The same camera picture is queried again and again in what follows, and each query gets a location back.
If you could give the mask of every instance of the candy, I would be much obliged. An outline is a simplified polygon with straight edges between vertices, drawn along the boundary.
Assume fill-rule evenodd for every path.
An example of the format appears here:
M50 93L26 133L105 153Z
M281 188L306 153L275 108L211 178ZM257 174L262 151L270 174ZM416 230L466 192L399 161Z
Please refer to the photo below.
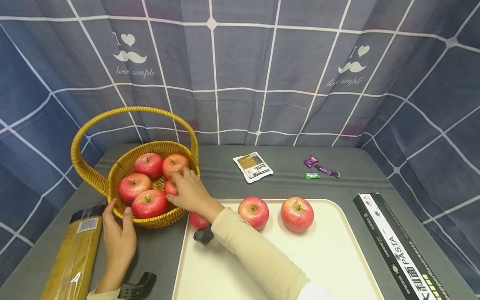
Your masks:
M314 164L313 167L315 167L317 170L319 170L322 173L333 176L335 178L340 178L340 173L338 173L337 171L332 171L328 168L322 167L318 163Z
M320 174L318 173L305 173L306 179L317 179L320 178Z
M318 158L310 155L310 158L305 159L303 162L305 163L305 165L307 165L307 167L311 168L314 164L318 163Z

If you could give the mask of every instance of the wicker basket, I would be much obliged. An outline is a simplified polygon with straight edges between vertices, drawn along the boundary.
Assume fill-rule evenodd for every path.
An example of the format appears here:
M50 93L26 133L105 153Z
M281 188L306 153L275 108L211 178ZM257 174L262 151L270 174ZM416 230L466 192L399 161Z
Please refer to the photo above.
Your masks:
M190 138L192 140L192 151L179 143L171 141L156 141L142 144L130 150L118 159L118 161L113 165L112 169L110 170L108 179L103 177L102 175L100 175L100 173L98 173L91 166L89 166L82 158L82 154L80 152L81 140L83 139L85 133L97 122L109 116L129 111L154 112L172 118L180 125L185 127L185 129L190 134ZM193 129L182 118L158 108L134 106L117 108L99 114L98 116L85 123L85 125L79 129L73 139L70 156L72 158L73 166L75 167L75 170L77 170L80 177L82 177L82 179L84 179L91 186L93 186L97 191L105 195L107 197L108 203L110 203L113 198L118 199L113 212L117 217L122 218L123 211L126 208L126 205L122 201L120 201L121 199L118 194L118 184L125 176L135 173L133 165L135 163L135 160L140 155L151 152L159 154L162 158L166 158L170 154L180 153L186 158L188 158L188 161L190 162L190 168L193 169L198 176L200 176L200 169L198 168L198 142ZM153 188L157 190L163 190L165 187L165 182L166 179L164 176L162 176L160 177L160 179L152 182ZM161 228L180 220L186 213L186 210L170 205L170 208L166 214L148 219L137 219L134 217L133 223L137 226L141 226L144 228Z

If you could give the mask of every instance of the white tray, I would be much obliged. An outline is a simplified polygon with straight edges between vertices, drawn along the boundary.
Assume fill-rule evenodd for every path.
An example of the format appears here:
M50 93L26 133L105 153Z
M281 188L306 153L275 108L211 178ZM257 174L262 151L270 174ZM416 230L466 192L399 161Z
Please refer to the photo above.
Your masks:
M280 207L284 200L264 200L270 218L260 232L311 281L329 290L336 300L384 299L338 205L326 199L307 199L315 220L306 232L298 234L283 226ZM220 201L237 211L241 200ZM188 222L172 299L269 299L235 255L215 239L207 246L201 245L193 240L194 232Z

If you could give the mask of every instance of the sleeve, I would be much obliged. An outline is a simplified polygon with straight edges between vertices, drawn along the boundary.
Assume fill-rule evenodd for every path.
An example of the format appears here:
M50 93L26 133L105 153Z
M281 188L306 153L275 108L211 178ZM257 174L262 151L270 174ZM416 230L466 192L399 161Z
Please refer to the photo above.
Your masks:
M231 209L224 209L213 222L212 231L215 238L239 258L245 269L272 299L300 299L300 291L310 280L283 252L253 229L239 214Z
M96 289L94 289L88 294L87 300L118 300L117 297L120 294L120 289L116 289L116 290L101 293L101 294L96 294L95 291Z

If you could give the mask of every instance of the red apple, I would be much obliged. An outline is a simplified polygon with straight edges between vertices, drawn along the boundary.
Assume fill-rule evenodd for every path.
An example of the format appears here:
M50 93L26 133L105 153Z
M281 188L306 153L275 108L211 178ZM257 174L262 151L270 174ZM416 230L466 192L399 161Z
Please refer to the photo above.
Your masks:
M152 181L145 174L133 173L119 183L119 196L128 205L143 191L152 189Z
M168 211L168 201L160 190L148 190L140 193L132 203L135 218L147 219L163 215Z
M196 212L190 212L188 219L195 229L205 229L210 224L207 219Z
M265 201L258 197L247 197L240 202L237 210L239 215L256 230L260 230L267 224L269 211Z
M167 183L165 183L165 194L172 194L172 195L178 195L179 190L177 189L177 185L173 182L173 179L167 180Z
M182 154L172 154L163 161L163 174L167 179L171 179L172 177L168 172L178 171L183 167L190 168L188 159Z
M163 158L156 153L146 153L140 155L135 160L135 171L157 179L162 175Z
M280 209L283 225L295 232L308 229L313 223L313 209L307 200L300 197L286 199Z

